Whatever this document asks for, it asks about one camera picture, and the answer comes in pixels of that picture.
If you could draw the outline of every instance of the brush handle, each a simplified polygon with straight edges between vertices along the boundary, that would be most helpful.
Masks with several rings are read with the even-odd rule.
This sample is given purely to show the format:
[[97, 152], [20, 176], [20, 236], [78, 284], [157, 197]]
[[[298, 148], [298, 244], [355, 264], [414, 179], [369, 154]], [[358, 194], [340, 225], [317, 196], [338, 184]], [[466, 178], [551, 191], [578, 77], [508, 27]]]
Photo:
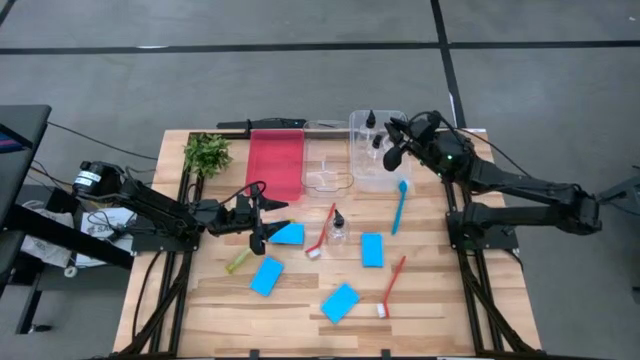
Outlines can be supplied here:
[[402, 217], [402, 208], [404, 207], [405, 196], [407, 196], [406, 192], [403, 192], [402, 195], [400, 195], [400, 203], [398, 204], [398, 210], [396, 211], [396, 220], [393, 222], [391, 235], [395, 235], [398, 232], [398, 227], [400, 226], [400, 218]]

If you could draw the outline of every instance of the wooden table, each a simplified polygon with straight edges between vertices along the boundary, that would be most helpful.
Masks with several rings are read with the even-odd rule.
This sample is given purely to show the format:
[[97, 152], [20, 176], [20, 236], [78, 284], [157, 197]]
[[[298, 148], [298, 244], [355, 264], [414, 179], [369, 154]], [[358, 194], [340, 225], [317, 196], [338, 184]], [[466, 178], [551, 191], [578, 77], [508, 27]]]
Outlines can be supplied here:
[[[188, 130], [167, 131], [164, 136], [153, 188], [177, 197], [183, 167], [183, 147]], [[492, 160], [483, 142], [473, 139], [476, 151]], [[333, 156], [348, 163], [344, 142], [323, 140]], [[249, 141], [234, 140], [229, 169], [205, 182], [203, 198], [222, 199], [244, 185]], [[269, 297], [248, 285], [262, 258], [250, 258], [234, 275], [225, 264], [248, 246], [248, 233], [214, 238], [205, 233], [191, 268], [179, 356], [379, 356], [381, 349], [393, 355], [474, 354], [469, 320], [456, 254], [449, 247], [444, 213], [447, 202], [440, 179], [414, 158], [411, 188], [407, 194], [400, 231], [391, 236], [398, 194], [367, 194], [355, 185], [344, 198], [312, 198], [303, 195], [289, 207], [263, 213], [266, 221], [295, 218], [306, 224], [305, 248], [318, 238], [333, 201], [351, 223], [346, 251], [334, 256], [327, 251], [309, 260], [302, 248], [267, 245], [267, 253], [285, 265]], [[476, 200], [504, 206], [502, 195], [487, 194]], [[458, 194], [458, 204], [462, 204]], [[360, 234], [380, 232], [385, 241], [384, 268], [363, 268]], [[497, 307], [523, 340], [539, 347], [527, 289], [519, 265], [505, 252], [486, 251], [487, 266]], [[376, 303], [400, 258], [406, 255], [403, 273], [390, 297], [391, 319], [379, 319]], [[152, 254], [136, 258], [122, 310], [114, 350], [131, 341], [132, 317], [144, 273]], [[140, 310], [139, 329], [152, 313], [158, 298], [164, 255], [152, 270]], [[337, 325], [320, 311], [320, 304], [338, 285], [348, 282], [360, 302]], [[486, 315], [478, 305], [485, 347], [490, 348]], [[166, 349], [170, 309], [163, 327], [160, 349]]]

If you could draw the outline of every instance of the floor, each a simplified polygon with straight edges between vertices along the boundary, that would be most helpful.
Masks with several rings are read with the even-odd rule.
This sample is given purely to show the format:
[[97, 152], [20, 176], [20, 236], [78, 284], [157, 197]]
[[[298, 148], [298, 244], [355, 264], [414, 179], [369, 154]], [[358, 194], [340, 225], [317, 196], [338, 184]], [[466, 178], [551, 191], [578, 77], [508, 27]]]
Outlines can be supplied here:
[[[459, 92], [451, 87], [452, 73], [443, 71], [440, 50], [429, 46], [116, 51], [165, 45], [206, 50], [224, 44], [435, 43], [442, 33], [426, 0], [16, 0], [0, 25], [0, 103], [49, 104], [52, 122], [154, 155], [164, 130], [211, 128], [220, 121], [342, 120], [368, 108], [407, 114], [439, 109], [453, 119], [451, 92], [464, 110], [456, 111], [458, 122], [487, 128], [491, 140], [534, 176], [579, 182], [598, 192], [635, 175], [640, 48], [615, 46], [640, 39], [640, 3], [441, 0], [440, 5], [448, 41], [467, 48], [451, 50]], [[574, 48], [531, 43], [552, 41]], [[612, 42], [597, 48], [578, 41]], [[502, 42], [504, 48], [486, 49], [489, 42]], [[75, 47], [112, 51], [15, 55], [1, 50]], [[55, 128], [48, 130], [37, 158], [67, 181], [85, 159], [153, 166]], [[630, 289], [640, 284], [640, 225], [616, 209], [602, 212], [605, 228], [594, 236], [518, 229], [527, 285], [548, 352], [635, 359], [640, 305]], [[0, 347], [9, 359], [107, 354], [123, 296], [124, 289], [117, 287], [46, 292], [36, 317], [54, 324], [55, 331], [17, 337], [12, 332], [26, 289], [7, 290], [0, 301]], [[98, 319], [88, 321], [89, 314]]]

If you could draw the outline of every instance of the blue brush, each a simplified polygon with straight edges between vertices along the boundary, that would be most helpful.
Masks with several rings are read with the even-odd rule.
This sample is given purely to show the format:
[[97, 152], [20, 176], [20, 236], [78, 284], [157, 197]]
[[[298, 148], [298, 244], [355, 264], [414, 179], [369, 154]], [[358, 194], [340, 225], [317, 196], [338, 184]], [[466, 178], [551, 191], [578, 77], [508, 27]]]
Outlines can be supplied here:
[[398, 184], [398, 190], [400, 190], [400, 203], [398, 204], [398, 210], [396, 211], [396, 220], [393, 222], [393, 229], [391, 230], [391, 235], [395, 235], [398, 232], [398, 227], [400, 226], [400, 218], [402, 217], [402, 207], [404, 206], [404, 198], [407, 196], [407, 190], [409, 189], [409, 184], [402, 180], [400, 184]]

